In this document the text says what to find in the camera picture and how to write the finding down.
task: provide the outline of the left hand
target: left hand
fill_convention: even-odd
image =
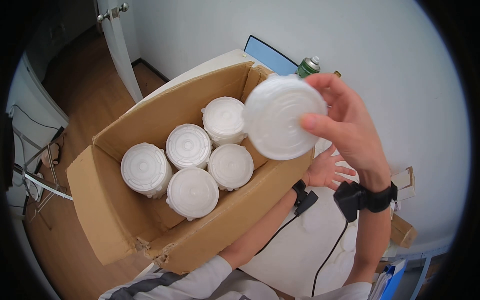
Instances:
[[[331,156],[336,148],[332,144],[328,149],[320,153],[312,162],[308,170],[303,175],[302,180],[306,186],[326,186],[334,191],[337,190],[338,185],[333,181],[352,183],[352,180],[347,179],[335,173],[342,173],[350,176],[355,176],[356,172],[352,169],[337,166],[335,163],[344,161],[341,155]]]

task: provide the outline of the metal rack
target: metal rack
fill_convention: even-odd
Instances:
[[[40,146],[38,146],[37,144],[35,144],[33,141],[31,141],[30,139],[28,139],[26,136],[24,136],[23,134],[21,134],[21,132],[19,132],[15,127],[13,128],[13,131],[15,132],[15,134],[17,134],[20,138],[22,138],[23,140],[25,140],[27,143],[31,144],[33,147],[37,148],[38,149],[38,152],[33,155],[27,162],[24,163],[23,167],[19,166],[19,165],[15,165],[13,170],[17,173],[19,173],[20,175],[22,175],[22,183],[25,185],[25,187],[27,186],[26,185],[26,180],[28,179],[29,181],[31,181],[33,184],[36,184],[36,185],[39,185],[41,187],[43,187],[44,189],[48,190],[50,193],[47,195],[47,197],[45,197],[43,200],[41,200],[39,203],[35,203],[35,214],[33,215],[33,217],[31,219],[28,220],[28,222],[32,222],[32,220],[37,216],[39,215],[40,218],[43,220],[43,222],[45,223],[45,225],[48,227],[49,230],[52,230],[51,226],[47,223],[47,221],[45,220],[45,218],[43,217],[43,215],[41,214],[41,211],[42,209],[45,207],[45,205],[50,201],[50,199],[54,196],[54,195],[58,195],[60,197],[63,197],[65,199],[68,199],[68,200],[72,200],[73,201],[73,198],[68,195],[66,192],[67,192],[67,188],[64,187],[64,186],[61,186],[58,182],[58,179],[57,179],[57,174],[55,174],[55,168],[54,168],[54,164],[53,164],[53,160],[52,160],[52,153],[51,153],[51,149],[50,149],[50,146],[52,144],[55,143],[55,140],[57,140],[58,138],[62,137],[65,133],[62,132],[60,134],[60,136],[58,136],[58,138],[56,138],[54,141],[51,141],[49,142],[45,147],[43,148],[40,148]],[[28,171],[27,167],[30,163],[32,163],[38,156],[42,155],[42,153],[47,150],[47,153],[48,153],[48,162],[50,163],[50,170],[52,172],[52,177],[53,177],[53,182],[50,182],[48,180],[45,180],[35,174],[33,174],[32,172]],[[30,193],[30,190],[28,188],[26,188],[27,190],[27,193],[28,193],[28,196],[32,197],[31,193]]]

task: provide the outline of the gray stripe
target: gray stripe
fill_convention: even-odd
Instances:
[[[187,276],[187,274],[177,275],[172,272],[163,273],[159,278],[145,279],[132,284],[128,288],[120,288],[116,290],[109,299],[111,300],[132,300],[133,297],[140,292],[149,292],[158,286],[169,286]]]

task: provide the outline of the white shirt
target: white shirt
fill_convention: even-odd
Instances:
[[[357,282],[313,298],[301,299],[366,300],[371,288],[371,283]],[[108,290],[99,299],[279,300],[280,298],[268,285],[242,271],[232,270],[225,259],[216,255],[198,269],[185,275],[154,268],[143,277]]]

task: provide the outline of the right hand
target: right hand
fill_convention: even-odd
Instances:
[[[305,114],[304,130],[331,141],[371,192],[390,186],[390,169],[373,121],[360,96],[332,73],[312,74],[305,82],[323,96],[328,116]]]

